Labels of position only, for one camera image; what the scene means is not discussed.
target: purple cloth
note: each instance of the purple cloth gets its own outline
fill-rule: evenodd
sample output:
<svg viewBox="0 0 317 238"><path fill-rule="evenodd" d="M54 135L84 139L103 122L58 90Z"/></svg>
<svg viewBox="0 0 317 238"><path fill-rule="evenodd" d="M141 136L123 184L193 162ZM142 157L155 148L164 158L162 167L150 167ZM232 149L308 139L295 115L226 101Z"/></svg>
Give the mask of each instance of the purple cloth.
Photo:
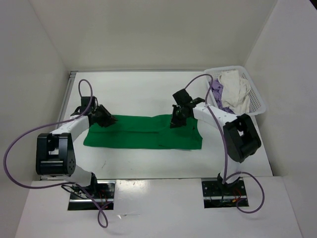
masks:
<svg viewBox="0 0 317 238"><path fill-rule="evenodd" d="M218 79L213 81L211 90L212 90L212 94L214 96L214 99L216 100L216 103L218 105L218 108L227 112L227 113L234 114L234 112L230 108L224 108L222 106L221 96L222 96L222 91L223 91L223 85L221 83L219 83Z"/></svg>

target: white panel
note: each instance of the white panel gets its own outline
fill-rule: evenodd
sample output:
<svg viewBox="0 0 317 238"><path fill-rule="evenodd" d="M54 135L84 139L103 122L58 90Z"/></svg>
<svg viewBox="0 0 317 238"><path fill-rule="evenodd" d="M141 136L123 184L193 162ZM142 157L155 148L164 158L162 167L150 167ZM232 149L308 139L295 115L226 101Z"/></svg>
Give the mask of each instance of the white panel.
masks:
<svg viewBox="0 0 317 238"><path fill-rule="evenodd" d="M27 0L0 1L0 154L22 132L56 121L67 72ZM8 167L30 184L35 173L33 133L13 148ZM0 167L1 237L14 237L28 189L9 181Z"/></svg>
<svg viewBox="0 0 317 238"><path fill-rule="evenodd" d="M267 105L258 117L268 157L285 184L303 236L316 237L317 11L280 0L246 63Z"/></svg>
<svg viewBox="0 0 317 238"><path fill-rule="evenodd" d="M172 95L200 74L202 72L196 71L80 72L76 74L64 119L68 119L80 103L78 83L83 78L91 82L98 102L111 114L153 117L171 114L175 104ZM205 80L201 77L188 87L187 91L193 98L205 98ZM90 94L85 84L82 84L82 94ZM198 131L203 138L202 149L185 151L84 146L87 130L74 142L76 161L83 169L93 171L99 179L216 177L224 165L219 130L199 121ZM264 145L241 167L255 176L272 176Z"/></svg>
<svg viewBox="0 0 317 238"><path fill-rule="evenodd" d="M242 65L275 0L30 0L71 70Z"/></svg>
<svg viewBox="0 0 317 238"><path fill-rule="evenodd" d="M16 238L300 238L282 178L259 181L266 200L248 215L235 207L204 209L200 179L118 180L114 210L105 211L107 229L98 225L97 211L67 211L69 194L60 187L32 190ZM255 209L261 191L252 178L245 186L250 207L244 209Z"/></svg>

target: folded cloth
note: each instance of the folded cloth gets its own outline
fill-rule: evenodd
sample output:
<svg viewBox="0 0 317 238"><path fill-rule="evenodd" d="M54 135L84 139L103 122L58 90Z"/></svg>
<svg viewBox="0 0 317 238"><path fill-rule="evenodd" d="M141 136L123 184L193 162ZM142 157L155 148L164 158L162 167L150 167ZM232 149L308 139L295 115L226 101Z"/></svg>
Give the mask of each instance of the folded cloth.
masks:
<svg viewBox="0 0 317 238"><path fill-rule="evenodd" d="M249 81L240 77L237 70L221 73L218 80L223 85L222 106L229 107L237 115L250 112Z"/></svg>
<svg viewBox="0 0 317 238"><path fill-rule="evenodd" d="M202 137L197 120L187 119L187 125L169 128L171 115L135 117L115 115L118 121L109 127L97 124L89 128L84 145L130 149L182 149L202 148Z"/></svg>
<svg viewBox="0 0 317 238"><path fill-rule="evenodd" d="M223 85L219 83L218 79L212 82L211 89L212 89L213 97L218 105L218 108L227 113L233 114L234 112L229 107L224 108L222 106L221 95L222 95Z"/></svg>

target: white cloth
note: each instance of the white cloth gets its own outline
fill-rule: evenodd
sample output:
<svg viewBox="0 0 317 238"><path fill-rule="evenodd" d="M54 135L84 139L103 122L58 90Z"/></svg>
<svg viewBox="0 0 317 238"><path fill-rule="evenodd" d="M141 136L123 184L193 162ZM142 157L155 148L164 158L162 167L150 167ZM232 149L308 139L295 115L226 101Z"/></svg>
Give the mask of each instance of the white cloth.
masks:
<svg viewBox="0 0 317 238"><path fill-rule="evenodd" d="M249 81L240 77L237 70L221 73L218 80L223 85L222 106L229 107L236 115L249 113L250 97L248 93L251 90Z"/></svg>

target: white wall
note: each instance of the white wall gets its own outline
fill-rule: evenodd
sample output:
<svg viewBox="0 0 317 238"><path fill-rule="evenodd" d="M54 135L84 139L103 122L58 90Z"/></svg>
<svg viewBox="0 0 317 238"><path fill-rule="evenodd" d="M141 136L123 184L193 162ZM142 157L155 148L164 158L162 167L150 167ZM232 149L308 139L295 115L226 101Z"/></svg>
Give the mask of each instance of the white wall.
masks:
<svg viewBox="0 0 317 238"><path fill-rule="evenodd" d="M0 1L0 154L22 132L57 120L67 71L27 0ZM37 133L22 139L8 166L30 184L35 173ZM28 190L7 179L0 166L0 233L14 237Z"/></svg>
<svg viewBox="0 0 317 238"><path fill-rule="evenodd" d="M30 0L68 69L244 64L276 0Z"/></svg>
<svg viewBox="0 0 317 238"><path fill-rule="evenodd" d="M317 10L279 0L246 69L267 104L258 124L276 175L284 175L305 238L316 237Z"/></svg>

